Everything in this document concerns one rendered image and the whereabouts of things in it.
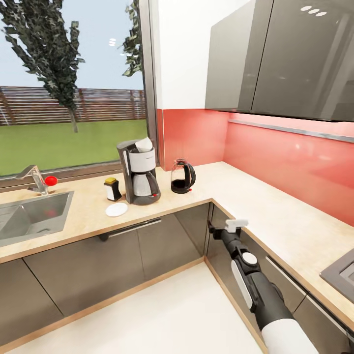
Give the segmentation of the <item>electric kettle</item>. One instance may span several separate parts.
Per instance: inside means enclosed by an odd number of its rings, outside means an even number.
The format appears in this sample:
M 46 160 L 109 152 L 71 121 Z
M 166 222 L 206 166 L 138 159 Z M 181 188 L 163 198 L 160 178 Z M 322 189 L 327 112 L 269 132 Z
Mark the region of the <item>electric kettle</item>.
M 184 159 L 175 161 L 171 172 L 171 190 L 174 193 L 185 194 L 196 181 L 196 173 L 193 166 Z

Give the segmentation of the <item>bottle of coffee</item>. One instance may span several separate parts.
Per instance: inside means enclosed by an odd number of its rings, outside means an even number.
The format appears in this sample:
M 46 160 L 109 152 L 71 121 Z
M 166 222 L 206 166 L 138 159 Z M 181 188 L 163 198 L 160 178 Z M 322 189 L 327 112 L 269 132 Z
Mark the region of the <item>bottle of coffee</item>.
M 108 179 L 105 180 L 104 185 L 108 191 L 109 201 L 116 202 L 118 199 L 122 197 L 118 189 L 119 180 L 117 180 L 114 177 L 109 177 Z

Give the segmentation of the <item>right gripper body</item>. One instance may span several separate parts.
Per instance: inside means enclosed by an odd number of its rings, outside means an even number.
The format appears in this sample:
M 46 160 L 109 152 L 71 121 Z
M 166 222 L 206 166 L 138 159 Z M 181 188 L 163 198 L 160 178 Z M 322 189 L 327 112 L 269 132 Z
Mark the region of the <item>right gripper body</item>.
M 214 239 L 222 239 L 227 248 L 232 241 L 239 240 L 242 243 L 240 240 L 241 231 L 242 227 L 237 227 L 236 233 L 229 233 L 226 227 L 214 227 L 213 236 Z

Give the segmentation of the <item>saucer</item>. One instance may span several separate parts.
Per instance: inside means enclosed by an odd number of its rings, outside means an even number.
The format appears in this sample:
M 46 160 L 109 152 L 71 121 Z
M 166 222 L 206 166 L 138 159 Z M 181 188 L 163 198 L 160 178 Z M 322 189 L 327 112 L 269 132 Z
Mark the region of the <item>saucer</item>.
M 116 203 L 110 205 L 110 207 L 106 209 L 106 214 L 108 216 L 119 216 L 125 213 L 127 211 L 127 208 L 128 208 L 127 205 L 124 203 Z

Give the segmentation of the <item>paper coffee filter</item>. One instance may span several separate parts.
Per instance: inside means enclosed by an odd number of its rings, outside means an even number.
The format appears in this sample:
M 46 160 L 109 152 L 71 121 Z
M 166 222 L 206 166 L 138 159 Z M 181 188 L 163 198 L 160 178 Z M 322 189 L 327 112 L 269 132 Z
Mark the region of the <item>paper coffee filter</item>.
M 152 142 L 149 137 L 147 137 L 141 141 L 136 142 L 135 146 L 138 149 L 139 153 L 146 153 L 150 152 L 150 150 L 152 149 Z

